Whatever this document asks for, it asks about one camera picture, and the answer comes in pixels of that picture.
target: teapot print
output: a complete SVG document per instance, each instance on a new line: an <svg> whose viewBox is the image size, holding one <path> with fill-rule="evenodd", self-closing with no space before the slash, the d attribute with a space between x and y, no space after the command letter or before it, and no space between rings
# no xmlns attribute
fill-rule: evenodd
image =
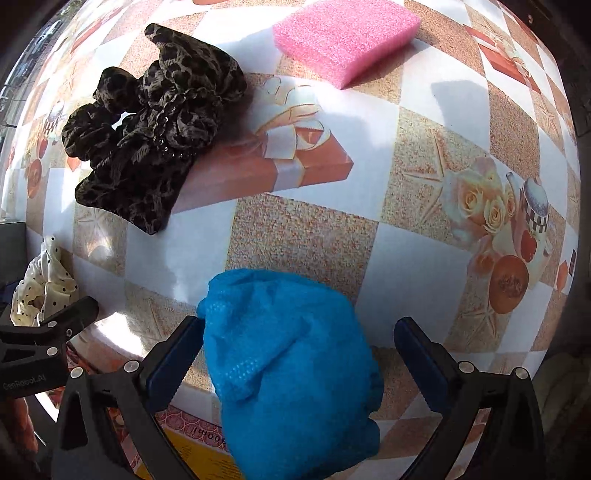
<svg viewBox="0 0 591 480"><path fill-rule="evenodd" d="M512 172L506 174L511 185L517 211L511 219L513 246L530 275L529 288L539 281L553 250L552 236L556 229L549 218L550 205L540 179L528 178L523 188Z"/></svg>

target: yellow paper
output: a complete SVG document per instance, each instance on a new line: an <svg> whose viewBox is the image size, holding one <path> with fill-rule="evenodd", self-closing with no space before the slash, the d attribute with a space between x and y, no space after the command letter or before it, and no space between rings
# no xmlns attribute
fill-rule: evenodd
<svg viewBox="0 0 591 480"><path fill-rule="evenodd" d="M167 428L163 430L178 454L200 480L244 480L231 456L189 440ZM145 480L152 479L143 463L139 464L135 474Z"/></svg>

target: printed gift box pattern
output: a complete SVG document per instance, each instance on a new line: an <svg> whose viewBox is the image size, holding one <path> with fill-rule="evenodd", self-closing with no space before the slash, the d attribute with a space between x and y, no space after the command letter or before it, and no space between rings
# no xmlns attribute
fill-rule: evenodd
<svg viewBox="0 0 591 480"><path fill-rule="evenodd" d="M272 77L255 89L236 140L195 162L173 213L317 183L345 180L353 161L327 125L313 88Z"/></svg>

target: table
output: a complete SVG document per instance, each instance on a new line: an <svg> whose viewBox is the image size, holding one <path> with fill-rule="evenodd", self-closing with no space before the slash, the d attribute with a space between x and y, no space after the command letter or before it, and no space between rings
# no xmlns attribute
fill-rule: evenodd
<svg viewBox="0 0 591 480"><path fill-rule="evenodd" d="M2 215L26 220L31 256L55 235L62 263L100 302L104 320L74 342L99 369L145 355L225 269L290 271L347 295L385 377L373 415L381 450L335 476L351 480L402 474L440 419L394 349L400 317L456 359L533 375L576 263L579 161L552 54L495 0L396 1L421 17L417 38L337 90L274 46L271 26L302 0L89 0L2 155ZM256 100L244 132L196 164L154 236L76 204L89 166L60 139L104 68L139 76L157 58L149 22L233 55ZM269 106L276 116L262 113ZM174 403L219 424L202 353Z"/></svg>

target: checkered tablecloth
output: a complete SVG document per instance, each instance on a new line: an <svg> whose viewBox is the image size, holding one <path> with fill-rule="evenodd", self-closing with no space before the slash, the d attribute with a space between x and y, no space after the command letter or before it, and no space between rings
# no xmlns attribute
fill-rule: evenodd
<svg viewBox="0 0 591 480"><path fill-rule="evenodd" d="M100 351L95 364L105 354L93 347L97 338L144 355L228 268L291 271L345 293L374 346L385 395L375 414L379 455L339 479L397 478L439 422L393 348L400 317L412 316L479 369L509 373L522 365L533 375L569 293L577 250L579 161L551 53L495 0L395 1L421 17L417 38L337 90L275 48L271 26L303 0L88 0L47 59L13 148L1 157L8 169L1 213L26 220L32 254L43 235L55 235L62 263L107 317L77 345L87 357ZM142 34L149 22L226 50L252 87L274 76L311 86L319 121L353 162L346 180L185 209L154 236L77 205L74 188L89 166L65 155L60 128L92 101L104 68L139 76L157 58ZM545 237L513 238L520 203L510 172L519 185L532 177L543 186ZM503 256L530 254L541 267L529 267L529 282L509 278L505 296L491 287L506 274L495 273ZM493 305L510 303L524 282L517 306L499 313ZM204 392L196 395L209 402L205 419L219 421L202 354L186 382ZM453 475L466 467L484 423L479 417Z"/></svg>

